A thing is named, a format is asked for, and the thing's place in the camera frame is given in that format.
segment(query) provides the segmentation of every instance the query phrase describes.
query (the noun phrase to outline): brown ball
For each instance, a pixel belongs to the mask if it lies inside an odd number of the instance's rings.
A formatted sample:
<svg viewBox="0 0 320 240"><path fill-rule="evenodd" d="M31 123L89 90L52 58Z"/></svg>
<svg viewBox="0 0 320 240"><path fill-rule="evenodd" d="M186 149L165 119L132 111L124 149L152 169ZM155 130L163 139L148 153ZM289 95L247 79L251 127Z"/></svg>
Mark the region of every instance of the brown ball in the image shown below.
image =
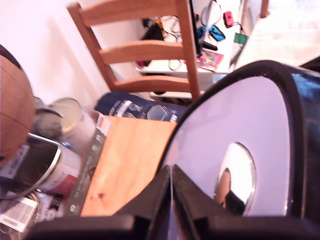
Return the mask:
<svg viewBox="0 0 320 240"><path fill-rule="evenodd" d="M0 167L26 142L34 114L29 80L18 61L0 45Z"/></svg>

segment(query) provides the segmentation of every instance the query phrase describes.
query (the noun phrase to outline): chair backrest slat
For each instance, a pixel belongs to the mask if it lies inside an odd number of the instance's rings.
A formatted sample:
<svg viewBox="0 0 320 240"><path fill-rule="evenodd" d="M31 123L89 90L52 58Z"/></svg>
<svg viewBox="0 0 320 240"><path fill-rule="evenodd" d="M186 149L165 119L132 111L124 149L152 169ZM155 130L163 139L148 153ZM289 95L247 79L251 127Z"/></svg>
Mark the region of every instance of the chair backrest slat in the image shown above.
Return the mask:
<svg viewBox="0 0 320 240"><path fill-rule="evenodd" d="M80 11L86 26L177 15L175 0L106 0Z"/></svg>
<svg viewBox="0 0 320 240"><path fill-rule="evenodd" d="M184 92L190 93L188 79L175 76L149 75L118 81L117 90L122 92Z"/></svg>
<svg viewBox="0 0 320 240"><path fill-rule="evenodd" d="M159 59L184 59L183 45L161 40L132 41L121 46L99 51L104 64L137 62Z"/></svg>

